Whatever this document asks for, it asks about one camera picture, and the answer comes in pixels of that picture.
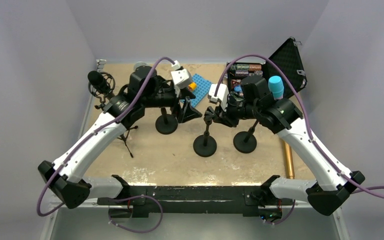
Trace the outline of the gold handheld microphone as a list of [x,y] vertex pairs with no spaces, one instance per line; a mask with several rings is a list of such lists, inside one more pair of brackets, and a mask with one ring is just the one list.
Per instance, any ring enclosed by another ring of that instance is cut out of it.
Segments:
[[286,166],[286,175],[289,179],[295,178],[295,169],[293,162],[292,148],[287,142],[283,142],[284,153],[285,153],[285,166]]

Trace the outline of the black round-base mic stand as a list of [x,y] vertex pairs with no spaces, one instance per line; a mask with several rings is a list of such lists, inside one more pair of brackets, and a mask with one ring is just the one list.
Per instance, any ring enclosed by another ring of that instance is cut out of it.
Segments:
[[210,157],[217,150],[216,140],[210,136],[210,125],[212,122],[205,123],[205,131],[202,135],[195,138],[193,142],[193,150],[200,157]]

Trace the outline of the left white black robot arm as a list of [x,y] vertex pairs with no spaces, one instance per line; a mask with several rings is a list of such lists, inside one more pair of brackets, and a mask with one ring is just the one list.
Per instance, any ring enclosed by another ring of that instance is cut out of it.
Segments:
[[190,72],[174,66],[166,80],[149,65],[137,67],[129,83],[114,93],[113,77],[96,70],[88,73],[91,93],[100,100],[101,110],[93,126],[66,153],[53,162],[43,161],[38,171],[47,187],[69,209],[87,199],[110,198],[118,205],[129,199],[127,183],[113,175],[103,180],[84,175],[97,157],[115,140],[135,128],[147,108],[159,108],[156,128],[161,134],[173,133],[180,123],[201,117],[191,105],[195,95],[189,90]]

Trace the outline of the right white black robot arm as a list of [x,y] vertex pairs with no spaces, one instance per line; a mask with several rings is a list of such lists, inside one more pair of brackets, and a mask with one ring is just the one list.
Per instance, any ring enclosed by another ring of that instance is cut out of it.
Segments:
[[314,180],[287,179],[271,176],[264,182],[256,198],[262,206],[278,199],[309,203],[318,213],[329,216],[335,212],[365,180],[359,171],[352,171],[322,144],[307,127],[304,113],[284,97],[284,81],[274,75],[268,79],[252,75],[241,80],[241,96],[235,97],[227,85],[214,83],[208,98],[215,108],[207,114],[214,123],[230,128],[240,120],[255,120],[289,144],[314,175]]

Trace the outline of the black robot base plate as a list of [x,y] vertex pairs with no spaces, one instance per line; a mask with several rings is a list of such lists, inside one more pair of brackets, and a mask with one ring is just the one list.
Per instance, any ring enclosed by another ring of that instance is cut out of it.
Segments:
[[161,186],[128,185],[116,199],[101,197],[99,206],[128,207],[134,218],[150,214],[239,214],[258,217],[271,209],[282,211],[292,206],[288,198],[266,198],[260,185]]

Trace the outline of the blue handheld microphone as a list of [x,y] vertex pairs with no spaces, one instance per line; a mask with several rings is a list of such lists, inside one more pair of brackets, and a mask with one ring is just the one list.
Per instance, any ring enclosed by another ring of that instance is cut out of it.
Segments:
[[271,76],[268,79],[268,88],[271,91],[275,100],[280,100],[284,97],[284,84],[280,76]]

